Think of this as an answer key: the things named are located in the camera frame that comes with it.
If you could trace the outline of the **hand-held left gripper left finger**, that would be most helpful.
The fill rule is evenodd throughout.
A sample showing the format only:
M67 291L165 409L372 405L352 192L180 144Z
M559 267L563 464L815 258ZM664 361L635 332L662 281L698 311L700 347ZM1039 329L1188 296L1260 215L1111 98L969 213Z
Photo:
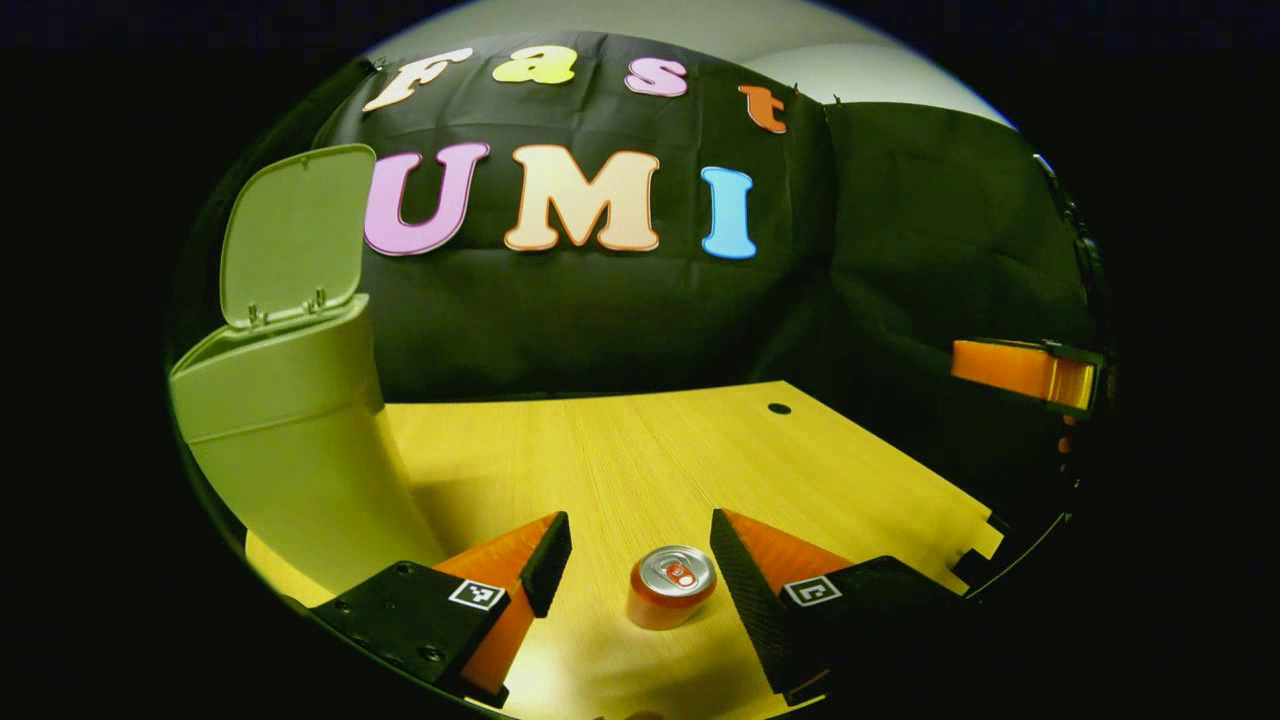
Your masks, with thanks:
M571 552L570 516L552 512L430 568L394 562L310 612L416 682L502 708Z

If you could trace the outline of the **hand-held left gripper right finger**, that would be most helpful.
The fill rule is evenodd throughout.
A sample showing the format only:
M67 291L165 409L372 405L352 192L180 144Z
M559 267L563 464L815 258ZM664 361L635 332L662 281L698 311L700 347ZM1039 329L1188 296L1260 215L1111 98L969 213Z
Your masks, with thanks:
M790 706L948 702L977 675L959 594L881 555L855 562L728 509L710 548L771 689Z

